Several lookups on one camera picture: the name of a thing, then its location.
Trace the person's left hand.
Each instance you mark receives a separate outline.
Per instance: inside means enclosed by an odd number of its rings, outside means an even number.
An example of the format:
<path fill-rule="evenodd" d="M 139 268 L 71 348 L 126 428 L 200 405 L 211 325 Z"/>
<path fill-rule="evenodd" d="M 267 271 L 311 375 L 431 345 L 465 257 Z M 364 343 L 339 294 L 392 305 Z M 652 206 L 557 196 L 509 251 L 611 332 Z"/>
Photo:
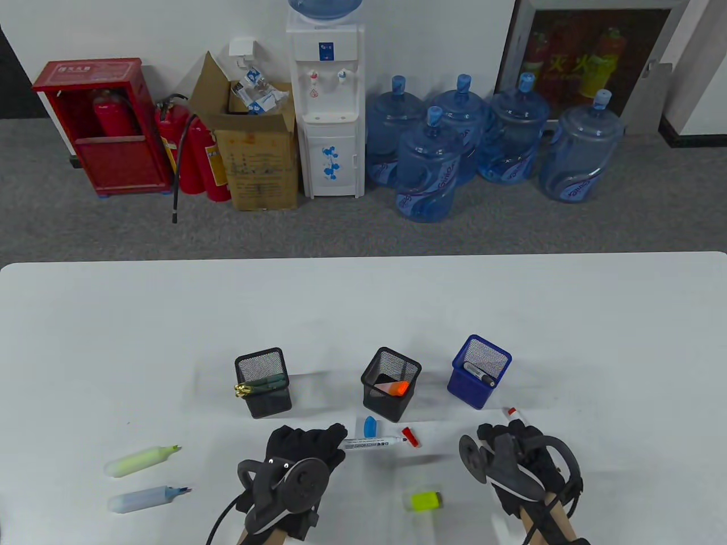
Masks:
<path fill-rule="evenodd" d="M 243 493 L 236 509 L 246 514 L 242 544 L 274 542 L 276 534 L 305 540 L 319 522 L 320 500 L 332 472 L 345 459 L 347 429 L 281 426 L 268 439 L 262 461 L 239 462 Z"/>

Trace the person's right hand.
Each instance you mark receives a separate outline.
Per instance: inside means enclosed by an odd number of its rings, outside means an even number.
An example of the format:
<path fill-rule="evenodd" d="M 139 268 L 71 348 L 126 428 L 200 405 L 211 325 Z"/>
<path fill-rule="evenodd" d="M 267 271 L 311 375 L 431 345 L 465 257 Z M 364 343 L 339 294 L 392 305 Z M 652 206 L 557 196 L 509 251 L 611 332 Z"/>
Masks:
<path fill-rule="evenodd" d="M 508 425 L 480 425 L 477 437 L 482 443 L 481 471 L 493 485 L 508 515 L 519 518 L 520 511 L 527 507 L 534 507 L 534 512 L 540 513 L 550 503 L 545 496 L 552 493 L 561 505 L 570 507 L 568 516 L 572 516 L 584 484 L 571 452 L 564 457 L 565 461 L 572 462 L 567 466 L 568 478 L 556 467 L 550 451 L 559 454 L 567 451 L 563 441 L 546 436 L 519 418 Z"/>

